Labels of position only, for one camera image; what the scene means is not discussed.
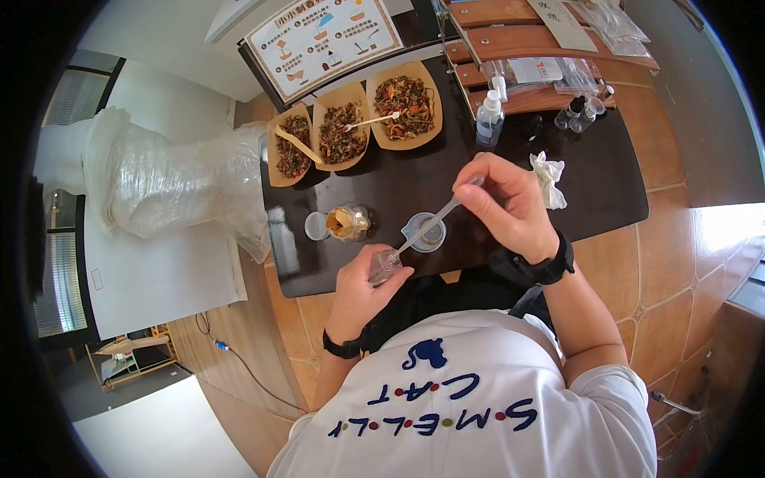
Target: crumpled tissue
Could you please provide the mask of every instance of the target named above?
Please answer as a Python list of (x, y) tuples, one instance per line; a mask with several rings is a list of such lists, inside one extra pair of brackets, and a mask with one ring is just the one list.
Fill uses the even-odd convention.
[(561, 180), (563, 168), (566, 166), (564, 161), (546, 161), (547, 155), (544, 151), (537, 154), (529, 154), (531, 167), (534, 168), (536, 178), (539, 180), (539, 186), (542, 187), (542, 197), (545, 200), (547, 209), (563, 209), (568, 205), (563, 193), (555, 187), (555, 183)]

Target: dried herb mixture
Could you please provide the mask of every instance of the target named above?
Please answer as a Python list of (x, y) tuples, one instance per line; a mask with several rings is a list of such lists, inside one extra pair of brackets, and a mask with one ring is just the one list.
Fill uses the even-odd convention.
[[(308, 129), (308, 120), (304, 116), (288, 116), (282, 124), (282, 129), (297, 136), (304, 145), (311, 147), (311, 130)], [(277, 136), (276, 139), (279, 154), (282, 157), (276, 164), (276, 169), (289, 179), (303, 174), (311, 166), (311, 159), (281, 136)]]
[(349, 161), (366, 149), (366, 133), (361, 128), (343, 132), (345, 125), (361, 122), (361, 102), (328, 108), (319, 129), (319, 152), (328, 164)]
[(433, 100), (428, 96), (430, 88), (420, 78), (396, 76), (385, 80), (375, 91), (375, 113), (380, 116), (398, 111), (397, 119), (385, 121), (389, 139), (411, 139), (425, 134), (435, 127), (433, 123)]

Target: instruction poster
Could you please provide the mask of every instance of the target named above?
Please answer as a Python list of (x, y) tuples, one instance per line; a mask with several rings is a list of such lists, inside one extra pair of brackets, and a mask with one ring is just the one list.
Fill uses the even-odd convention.
[(285, 102), (403, 48), (382, 0), (292, 2), (246, 37)]

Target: electrical cable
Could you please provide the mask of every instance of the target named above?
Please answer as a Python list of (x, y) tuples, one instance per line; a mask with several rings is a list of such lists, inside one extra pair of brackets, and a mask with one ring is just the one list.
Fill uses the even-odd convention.
[[(199, 324), (199, 317), (198, 316), (200, 316), (200, 315), (202, 316), (202, 324), (203, 324), (203, 326), (201, 326)], [(293, 405), (292, 403), (287, 402), (286, 400), (283, 400), (282, 398), (279, 398), (276, 395), (274, 395), (271, 392), (271, 390), (268, 390), (260, 382), (260, 380), (258, 380), (258, 378), (255, 377), (255, 374), (252, 373), (252, 370), (247, 365), (247, 362), (245, 362), (244, 359), (234, 349), (232, 349), (230, 345), (226, 344), (225, 342), (221, 342), (220, 340), (216, 340), (215, 338), (213, 338), (212, 334), (210, 333), (210, 318), (207, 316), (207, 312), (201, 312), (199, 314), (194, 314), (194, 322), (196, 322), (197, 329), (199, 329), (199, 331), (202, 333), (202, 335), (205, 335), (205, 336), (209, 337), (210, 340), (213, 341), (213, 343), (215, 344), (216, 347), (218, 347), (221, 350), (225, 350), (227, 352), (233, 353), (234, 356), (236, 356), (236, 358), (239, 359), (239, 361), (242, 363), (242, 365), (244, 365), (244, 368), (247, 369), (247, 372), (249, 373), (249, 376), (251, 376), (252, 379), (255, 380), (255, 383), (257, 383), (258, 386), (260, 386), (260, 388), (265, 391), (265, 393), (267, 393), (270, 396), (272, 396), (273, 398), (279, 400), (281, 403), (283, 403), (283, 404), (285, 404), (285, 405), (287, 405), (289, 407), (294, 408), (295, 410), (301, 412), (302, 414), (307, 413), (305, 410), (303, 410), (302, 408), (298, 407), (297, 405)]]
[(244, 368), (247, 369), (247, 372), (249, 373), (249, 376), (251, 376), (252, 379), (255, 380), (255, 383), (260, 385), (261, 389), (265, 390), (265, 393), (269, 394), (273, 398), (276, 398), (281, 403), (283, 403), (285, 405), (288, 405), (290, 407), (293, 407), (296, 410), (298, 410), (299, 412), (301, 412), (302, 414), (305, 414), (305, 410), (303, 410), (302, 408), (298, 407), (297, 405), (293, 405), (292, 403), (287, 402), (286, 400), (282, 400), (281, 398), (279, 398), (276, 395), (272, 394), (271, 391), (268, 390), (266, 387), (264, 387), (263, 384), (255, 377), (255, 374), (252, 373), (252, 370), (249, 369), (249, 366), (247, 365), (247, 362), (245, 362), (244, 359), (241, 356), (239, 356), (239, 354), (236, 353), (236, 351), (234, 349), (232, 349), (230, 346), (229, 346), (228, 350), (229, 350), (229, 352), (233, 353), (236, 356), (237, 359), (239, 359), (239, 361), (242, 363), (242, 365), (244, 365)]

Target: black wristband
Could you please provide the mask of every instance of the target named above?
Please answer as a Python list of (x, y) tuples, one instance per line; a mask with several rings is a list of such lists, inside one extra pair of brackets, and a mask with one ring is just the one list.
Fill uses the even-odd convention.
[(530, 265), (521, 255), (516, 254), (513, 257), (513, 263), (521, 273), (536, 284), (554, 284), (563, 278), (566, 271), (574, 274), (574, 248), (571, 247), (571, 242), (563, 232), (557, 229), (555, 232), (558, 233), (560, 243), (558, 252), (553, 259), (546, 259), (539, 264)]
[(340, 357), (341, 359), (352, 359), (354, 357), (360, 356), (360, 339), (361, 337), (356, 340), (348, 340), (343, 342), (343, 345), (337, 345), (330, 339), (330, 336), (327, 335), (327, 329), (324, 329), (324, 336), (322, 337), (322, 340), (324, 341), (324, 350), (328, 351), (334, 356)]

